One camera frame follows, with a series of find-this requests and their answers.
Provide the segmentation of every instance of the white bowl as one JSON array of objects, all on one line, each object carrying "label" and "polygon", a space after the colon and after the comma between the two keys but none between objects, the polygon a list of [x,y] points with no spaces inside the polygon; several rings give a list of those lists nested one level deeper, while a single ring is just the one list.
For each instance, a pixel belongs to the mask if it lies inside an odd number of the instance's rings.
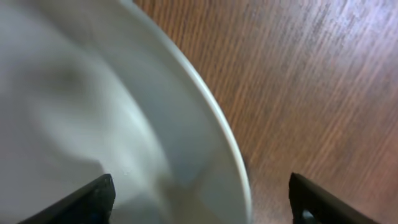
[{"label": "white bowl", "polygon": [[113,223],[251,223],[238,145],[209,89],[130,1],[0,8],[0,222],[111,173]]}]

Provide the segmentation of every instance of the black plastic piece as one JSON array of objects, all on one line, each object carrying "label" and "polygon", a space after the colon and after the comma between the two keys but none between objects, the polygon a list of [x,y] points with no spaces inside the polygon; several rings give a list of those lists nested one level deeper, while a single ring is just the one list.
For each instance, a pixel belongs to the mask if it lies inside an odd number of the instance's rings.
[{"label": "black plastic piece", "polygon": [[20,224],[109,223],[116,194],[110,174],[104,174]]},{"label": "black plastic piece", "polygon": [[289,200],[293,224],[377,224],[300,174],[290,176]]}]

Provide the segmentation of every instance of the bowl rim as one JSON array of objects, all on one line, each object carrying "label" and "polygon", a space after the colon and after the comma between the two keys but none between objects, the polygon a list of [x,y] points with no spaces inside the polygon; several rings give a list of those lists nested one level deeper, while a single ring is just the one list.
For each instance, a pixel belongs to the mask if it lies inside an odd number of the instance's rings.
[{"label": "bowl rim", "polygon": [[168,50],[177,63],[180,64],[186,75],[188,75],[189,79],[191,79],[191,81],[197,87],[197,90],[201,93],[202,97],[204,97],[206,104],[210,108],[211,112],[213,112],[219,126],[221,127],[223,136],[225,137],[232,153],[236,168],[238,170],[241,187],[243,189],[242,193],[246,207],[246,223],[252,223],[252,199],[248,175],[246,173],[243,158],[233,132],[213,94],[211,94],[211,91],[207,87],[206,83],[203,81],[199,73],[195,70],[186,56],[184,56],[180,49],[167,36],[167,34],[148,15],[146,15],[137,5],[135,5],[132,0],[119,0],[119,2],[141,23],[147,26],[149,32],[153,33],[154,37],[162,45],[164,45],[166,50]]}]

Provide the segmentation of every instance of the wooden table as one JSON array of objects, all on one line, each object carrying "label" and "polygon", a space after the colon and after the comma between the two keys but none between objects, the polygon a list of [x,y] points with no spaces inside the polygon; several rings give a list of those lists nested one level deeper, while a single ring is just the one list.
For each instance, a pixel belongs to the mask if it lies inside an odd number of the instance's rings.
[{"label": "wooden table", "polygon": [[291,223],[292,171],[398,223],[397,4],[316,2],[136,0],[223,109],[255,223]]}]

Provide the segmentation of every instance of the brown wooden surface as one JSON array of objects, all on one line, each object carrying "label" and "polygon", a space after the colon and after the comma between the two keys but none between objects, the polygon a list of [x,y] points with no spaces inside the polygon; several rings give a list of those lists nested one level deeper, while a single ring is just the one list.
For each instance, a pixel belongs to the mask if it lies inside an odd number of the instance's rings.
[{"label": "brown wooden surface", "polygon": [[398,223],[396,3],[315,2],[136,1],[223,109],[255,223],[291,223],[292,171]]}]

